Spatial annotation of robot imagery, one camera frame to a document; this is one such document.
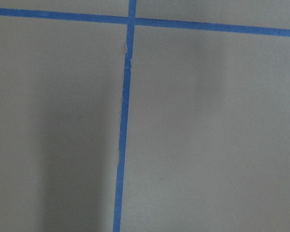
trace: blue painter's tape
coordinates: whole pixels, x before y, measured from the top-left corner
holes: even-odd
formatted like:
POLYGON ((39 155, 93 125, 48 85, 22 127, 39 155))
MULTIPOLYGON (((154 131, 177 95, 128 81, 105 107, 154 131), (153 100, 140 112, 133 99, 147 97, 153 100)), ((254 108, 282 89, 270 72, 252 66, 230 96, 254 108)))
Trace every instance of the blue painter's tape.
POLYGON ((122 90, 121 122, 119 135, 119 162, 117 167, 116 193, 113 232, 120 232, 122 191, 124 184, 124 169, 126 157, 126 141, 128 128, 128 111, 131 80, 131 61, 133 53, 134 25, 135 25, 136 0, 129 1, 127 25, 127 53, 125 56, 124 80, 122 90))
POLYGON ((116 24, 128 23, 128 18, 121 17, 121 16, 108 16, 108 15, 99 15, 99 14, 88 15, 88 14, 63 13, 63 12, 52 12, 52 11, 18 10, 18 9, 5 9, 5 8, 0 8, 0 15, 29 17, 29 18, 48 18, 48 19, 73 20, 73 21, 99 22, 99 23, 116 23, 116 24))
POLYGON ((135 24, 140 26, 213 30, 213 31, 226 31, 226 32, 290 37, 290 29, 262 28, 262 27, 250 27, 250 26, 227 25, 216 23, 198 23, 198 22, 149 19, 149 18, 136 18, 135 24))

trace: gray panel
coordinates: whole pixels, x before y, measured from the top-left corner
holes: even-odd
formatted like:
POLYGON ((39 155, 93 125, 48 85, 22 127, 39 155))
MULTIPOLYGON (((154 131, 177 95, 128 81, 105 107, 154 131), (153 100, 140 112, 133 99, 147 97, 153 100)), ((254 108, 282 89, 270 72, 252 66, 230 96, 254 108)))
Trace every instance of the gray panel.
POLYGON ((138 0, 137 16, 290 29, 290 0, 138 0))
POLYGON ((134 42, 121 231, 290 232, 290 38, 134 42))
POLYGON ((0 232, 110 232, 126 26, 0 16, 0 232))
POLYGON ((1 8, 127 16, 129 0, 0 0, 1 8))

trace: blue tape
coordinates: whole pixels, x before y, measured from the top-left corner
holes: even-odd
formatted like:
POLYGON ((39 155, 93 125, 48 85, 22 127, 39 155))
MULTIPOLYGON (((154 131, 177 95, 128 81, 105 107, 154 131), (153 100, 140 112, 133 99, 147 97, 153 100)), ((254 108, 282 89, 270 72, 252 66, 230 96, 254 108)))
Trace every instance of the blue tape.
MULTIPOLYGON (((128 20, 130 17, 130 16, 122 17, 122 16, 111 16, 111 15, 99 15, 99 14, 92 15, 92 14, 63 13, 63 12, 52 12, 52 11, 19 10, 19 9, 6 9, 6 8, 0 8, 0 15, 86 21, 86 22, 100 22, 100 23, 115 23, 115 24, 128 24, 128 20)), ((164 19, 135 18, 135 13, 134 13, 134 19, 135 19, 135 24, 139 26, 212 30, 212 31, 225 31, 225 32, 290 37, 290 29, 251 27, 251 26, 216 24, 216 23, 200 23, 200 22, 164 20, 164 19)))
POLYGON ((128 111, 131 80, 131 61, 133 53, 134 25, 135 25, 136 0, 129 1, 128 25, 127 25, 127 53, 125 56, 124 80, 122 90, 121 122, 119 135, 119 162, 117 167, 115 208, 113 232, 120 232, 122 190, 124 184, 124 169, 126 157, 126 142, 128 128, 128 111))
POLYGON ((290 29, 262 28, 262 27, 251 27, 251 26, 227 25, 227 24, 216 24, 216 23, 198 23, 198 22, 149 19, 149 18, 136 18, 135 24, 140 25, 140 26, 195 29, 195 30, 213 30, 213 31, 226 31, 226 32, 290 37, 290 29))
POLYGON ((121 17, 121 16, 63 13, 63 12, 52 12, 52 11, 18 10, 18 9, 5 9, 5 8, 0 8, 0 15, 15 16, 15 17, 29 17, 29 18, 62 19, 62 20, 99 22, 99 23, 116 23, 116 24, 128 23, 128 18, 121 17))

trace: gray surface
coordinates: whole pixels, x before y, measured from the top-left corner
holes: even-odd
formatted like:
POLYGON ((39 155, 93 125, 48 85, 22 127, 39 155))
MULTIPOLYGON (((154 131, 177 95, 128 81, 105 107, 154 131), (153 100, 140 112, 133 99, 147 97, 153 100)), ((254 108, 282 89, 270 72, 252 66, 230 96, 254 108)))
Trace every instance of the gray surface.
POLYGON ((110 232, 126 26, 0 16, 0 232, 110 232))
POLYGON ((290 0, 138 0, 136 15, 290 29, 290 0))
POLYGON ((290 38, 134 42, 121 231, 290 232, 290 38))
POLYGON ((0 0, 1 8, 127 16, 129 0, 0 0))

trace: tape strip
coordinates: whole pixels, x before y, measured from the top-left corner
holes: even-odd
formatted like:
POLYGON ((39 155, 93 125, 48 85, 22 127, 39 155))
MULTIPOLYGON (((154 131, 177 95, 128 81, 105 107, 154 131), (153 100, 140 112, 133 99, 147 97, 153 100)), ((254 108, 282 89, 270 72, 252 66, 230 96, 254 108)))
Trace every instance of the tape strip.
POLYGON ((124 184, 124 169, 126 156, 126 141, 128 128, 128 111, 131 80, 131 61, 133 53, 134 25, 135 25, 136 0, 129 1, 128 25, 127 25, 127 53, 125 57, 124 80, 122 90, 121 122, 119 135, 119 162, 117 167, 115 208, 113 232, 120 232, 122 190, 124 184))
POLYGON ((19 10, 19 9, 5 9, 0 8, 0 15, 15 16, 15 17, 29 17, 29 18, 48 18, 48 19, 61 19, 85 22, 99 22, 99 23, 116 23, 127 24, 128 18, 121 16, 108 16, 99 14, 77 14, 77 13, 64 13, 52 11, 34 11, 34 10, 19 10))
POLYGON ((240 26, 240 25, 198 23, 198 22, 149 19, 149 18, 136 18, 135 24, 140 25, 140 26, 195 29, 195 30, 213 30, 213 31, 225 31, 225 32, 290 37, 290 29, 262 28, 262 27, 251 27, 251 26, 240 26))

